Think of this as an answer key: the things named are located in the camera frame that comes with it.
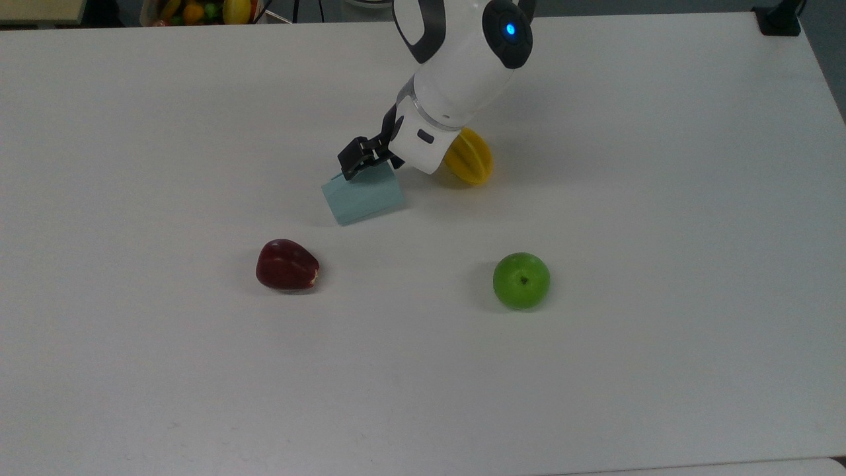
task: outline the white table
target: white table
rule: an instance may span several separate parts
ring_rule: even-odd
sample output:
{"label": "white table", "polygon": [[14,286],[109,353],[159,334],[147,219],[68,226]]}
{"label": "white table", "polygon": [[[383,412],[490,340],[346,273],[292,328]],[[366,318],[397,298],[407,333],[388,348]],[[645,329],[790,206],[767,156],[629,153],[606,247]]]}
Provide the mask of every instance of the white table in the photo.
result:
{"label": "white table", "polygon": [[[751,14],[537,19],[479,189],[320,185],[390,24],[0,33],[0,472],[517,475],[846,454],[846,128]],[[253,275],[286,237],[316,292]],[[510,252],[554,278],[490,289]]]}

